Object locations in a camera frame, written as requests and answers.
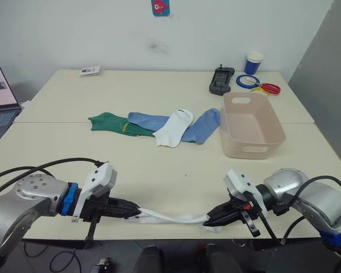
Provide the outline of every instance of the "floor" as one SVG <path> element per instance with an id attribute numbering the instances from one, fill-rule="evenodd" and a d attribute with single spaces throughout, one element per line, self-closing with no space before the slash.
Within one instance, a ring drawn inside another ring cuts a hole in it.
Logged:
<path id="1" fill-rule="evenodd" d="M 111 272 L 131 273 L 143 248 L 155 245 L 161 248 L 165 255 L 166 272 L 196 273 L 196 252 L 199 245 L 215 243 L 223 245 L 232 252 L 244 272 L 332 272 L 339 258 L 328 251 L 320 241 L 294 243 L 279 248 L 254 251 L 250 241 L 233 240 L 140 240 L 140 241 L 96 241 L 89 250 L 76 250 L 81 262 L 82 272 L 90 272 L 91 265 L 97 264 L 101 258 L 108 257 L 112 263 Z M 27 253 L 35 255 L 45 246 L 27 243 Z M 24 243 L 8 257 L 0 273 L 48 273 L 51 259 L 61 247 L 49 246 L 42 255 L 28 258 L 24 253 Z M 70 254 L 60 255 L 53 262 L 53 269 L 59 270 L 70 259 Z M 75 260 L 63 272 L 79 272 Z"/>

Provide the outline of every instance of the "blue tape roll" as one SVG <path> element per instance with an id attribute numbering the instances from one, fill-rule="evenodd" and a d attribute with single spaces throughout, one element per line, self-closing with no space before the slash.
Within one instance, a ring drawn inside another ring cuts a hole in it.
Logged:
<path id="1" fill-rule="evenodd" d="M 236 78 L 237 85 L 241 86 L 242 88 L 247 88 L 247 89 L 253 89 L 253 88 L 258 87 L 257 84 L 252 84 L 252 83 L 246 84 L 246 83 L 243 83 L 242 80 L 243 80 L 244 77 L 253 78 L 257 83 L 260 83 L 260 81 L 259 81 L 259 79 L 257 77 L 244 74 L 244 75 L 240 75 L 239 77 Z"/>
<path id="2" fill-rule="evenodd" d="M 76 192 L 77 186 L 78 186 L 77 183 L 72 183 L 72 185 L 70 186 L 68 194 L 63 201 L 63 208 L 61 211 L 61 215 L 63 216 L 67 215 L 68 209 L 73 203 L 73 200 L 74 200 L 73 196 L 74 196 L 74 193 Z"/>

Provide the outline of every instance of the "white table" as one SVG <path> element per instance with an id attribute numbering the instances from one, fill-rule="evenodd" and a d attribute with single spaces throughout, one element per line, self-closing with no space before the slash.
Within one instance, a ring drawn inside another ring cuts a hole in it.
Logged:
<path id="1" fill-rule="evenodd" d="M 181 143 L 177 148 L 156 147 L 155 139 L 131 137 L 108 131 L 90 131 L 89 123 L 15 123 L 0 140 L 0 172 L 15 166 L 83 156 L 109 160 L 118 171 L 111 195 L 176 216 L 204 214 L 228 200 L 223 178 L 230 168 L 244 172 L 255 184 L 279 168 L 297 168 L 309 177 L 333 175 L 341 179 L 341 161 L 314 124 L 282 124 L 286 141 L 269 159 L 232 159 L 224 155 L 217 130 L 203 145 Z M 83 185 L 90 163 L 66 163 L 49 168 L 60 180 Z M 269 222 L 278 237 L 300 215 L 291 210 Z M 259 220 L 258 238 L 269 238 Z M 84 239 L 88 223 L 70 222 L 70 217 L 42 217 L 26 238 Z M 291 237 L 318 237 L 304 221 Z M 219 234 L 197 225 L 141 225 L 103 217 L 95 239 L 252 238 L 241 222 L 228 225 Z"/>
<path id="2" fill-rule="evenodd" d="M 233 92 L 250 92 L 236 85 Z M 77 70 L 58 71 L 35 96 L 16 122 L 89 122 L 88 117 L 111 112 L 127 117 L 131 111 L 170 115 L 188 109 L 195 118 L 220 108 L 222 97 L 209 92 L 213 72 L 103 71 L 99 76 L 80 77 Z M 269 100 L 281 123 L 314 123 L 314 120 L 279 72 L 259 72 L 262 82 L 281 87 Z"/>

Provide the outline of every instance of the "sock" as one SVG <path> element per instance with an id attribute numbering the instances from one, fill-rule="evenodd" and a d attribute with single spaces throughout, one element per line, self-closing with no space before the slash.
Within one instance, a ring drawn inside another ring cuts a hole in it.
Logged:
<path id="1" fill-rule="evenodd" d="M 91 131 L 112 131 L 123 135 L 137 137 L 139 135 L 153 136 L 154 131 L 144 129 L 128 121 L 127 118 L 118 117 L 111 113 L 102 113 L 96 117 L 91 117 Z"/>
<path id="2" fill-rule="evenodd" d="M 162 128 L 169 117 L 163 115 L 146 115 L 142 113 L 129 113 L 128 120 L 145 129 L 157 131 Z M 220 123 L 220 113 L 212 108 L 205 111 L 197 121 L 189 126 L 181 140 L 184 142 L 196 142 L 203 144 L 207 138 L 217 129 Z"/>
<path id="3" fill-rule="evenodd" d="M 180 144 L 183 133 L 193 121 L 193 114 L 188 110 L 176 110 L 170 115 L 166 124 L 153 133 L 157 146 L 175 148 Z"/>

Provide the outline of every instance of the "handheld device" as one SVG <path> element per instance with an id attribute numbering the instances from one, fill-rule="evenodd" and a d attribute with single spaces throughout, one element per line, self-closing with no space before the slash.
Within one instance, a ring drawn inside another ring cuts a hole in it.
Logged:
<path id="1" fill-rule="evenodd" d="M 227 92 L 230 92 L 231 88 L 228 83 L 230 82 L 231 76 L 235 73 L 234 68 L 222 67 L 215 70 L 214 77 L 210 84 L 210 92 L 215 95 L 222 96 Z"/>

